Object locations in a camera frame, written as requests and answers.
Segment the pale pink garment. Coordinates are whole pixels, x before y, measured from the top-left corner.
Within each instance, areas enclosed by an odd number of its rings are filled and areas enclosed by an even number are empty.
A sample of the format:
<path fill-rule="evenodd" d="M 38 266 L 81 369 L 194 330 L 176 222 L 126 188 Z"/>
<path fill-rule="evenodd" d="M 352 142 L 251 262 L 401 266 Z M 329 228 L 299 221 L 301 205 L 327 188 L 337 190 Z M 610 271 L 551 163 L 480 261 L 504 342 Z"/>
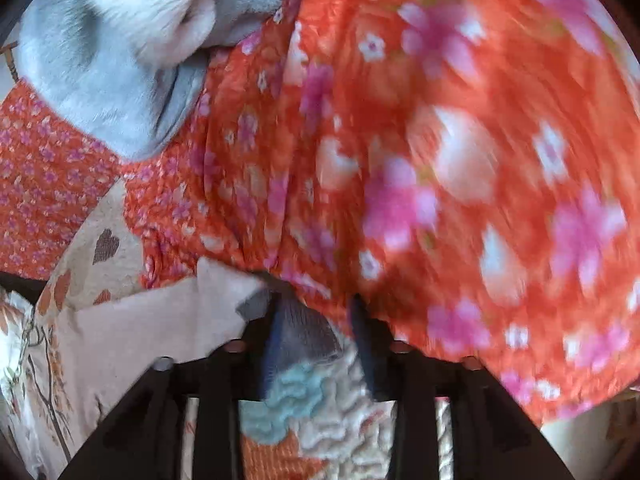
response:
<path fill-rule="evenodd" d="M 268 376 L 300 362 L 335 358 L 340 342 L 328 320 L 297 300 L 289 284 L 201 259 L 198 270 L 169 286 L 83 308 L 64 308 L 46 326 L 47 363 L 60 378 L 54 423 L 68 462 L 103 416 L 161 356 L 186 362 L 239 337 L 277 305 Z"/>

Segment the orange floral garment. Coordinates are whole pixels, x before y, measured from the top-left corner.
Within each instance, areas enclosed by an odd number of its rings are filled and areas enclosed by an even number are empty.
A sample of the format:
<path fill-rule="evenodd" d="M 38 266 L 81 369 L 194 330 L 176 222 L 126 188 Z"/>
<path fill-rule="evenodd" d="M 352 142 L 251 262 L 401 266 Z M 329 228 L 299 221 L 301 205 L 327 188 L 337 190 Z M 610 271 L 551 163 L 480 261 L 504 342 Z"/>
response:
<path fill-rule="evenodd" d="M 639 64 L 599 0 L 285 0 L 126 179 L 146 287 L 208 257 L 365 296 L 537 420 L 639 375 Z"/>

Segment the grey white clothing pile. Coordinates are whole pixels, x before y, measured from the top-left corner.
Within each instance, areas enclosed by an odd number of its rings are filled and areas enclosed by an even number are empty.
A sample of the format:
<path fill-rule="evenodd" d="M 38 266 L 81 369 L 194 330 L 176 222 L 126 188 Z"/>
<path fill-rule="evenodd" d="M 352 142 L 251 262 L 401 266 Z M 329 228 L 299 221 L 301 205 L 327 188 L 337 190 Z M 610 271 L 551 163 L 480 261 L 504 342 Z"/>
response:
<path fill-rule="evenodd" d="M 283 0 L 32 0 L 20 65 L 52 112 L 140 162 L 163 151 L 203 87 L 211 47 L 233 47 Z"/>

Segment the white floral pillow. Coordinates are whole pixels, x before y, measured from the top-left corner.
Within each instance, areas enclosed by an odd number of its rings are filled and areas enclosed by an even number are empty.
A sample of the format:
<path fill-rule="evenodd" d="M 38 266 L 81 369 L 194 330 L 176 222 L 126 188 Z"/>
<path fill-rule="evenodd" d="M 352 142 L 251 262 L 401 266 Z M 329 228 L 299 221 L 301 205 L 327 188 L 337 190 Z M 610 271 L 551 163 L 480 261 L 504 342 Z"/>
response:
<path fill-rule="evenodd" d="M 26 393 L 23 359 L 34 306 L 17 292 L 1 289 L 1 435 L 29 479 L 47 478 L 36 418 Z"/>

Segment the heart pattern quilt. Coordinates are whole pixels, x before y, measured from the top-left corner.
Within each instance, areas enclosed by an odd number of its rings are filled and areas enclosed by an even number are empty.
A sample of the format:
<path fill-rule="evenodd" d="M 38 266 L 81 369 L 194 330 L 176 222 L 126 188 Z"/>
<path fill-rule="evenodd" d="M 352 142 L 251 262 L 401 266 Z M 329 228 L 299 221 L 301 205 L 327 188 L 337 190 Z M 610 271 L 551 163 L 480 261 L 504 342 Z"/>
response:
<path fill-rule="evenodd" d="M 146 292 L 142 247 L 124 221 L 125 187 L 114 184 L 81 226 L 37 304 L 26 356 L 29 400 L 49 478 L 62 460 L 55 425 L 46 326 L 64 308 L 83 308 Z M 355 345 L 336 328 L 338 355 L 275 374 L 266 400 L 245 403 L 246 474 L 251 479 L 381 479 L 390 464 L 395 410 L 367 395 Z"/>

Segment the red floral pillow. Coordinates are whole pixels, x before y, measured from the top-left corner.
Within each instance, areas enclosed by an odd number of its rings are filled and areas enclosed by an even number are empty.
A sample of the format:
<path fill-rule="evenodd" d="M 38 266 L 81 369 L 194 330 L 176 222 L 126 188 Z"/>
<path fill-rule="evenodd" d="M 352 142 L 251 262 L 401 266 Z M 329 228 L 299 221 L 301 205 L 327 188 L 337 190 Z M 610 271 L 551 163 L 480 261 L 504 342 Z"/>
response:
<path fill-rule="evenodd" d="M 102 143 L 55 115 L 20 81 L 1 103 L 1 270 L 47 280 L 119 177 Z"/>

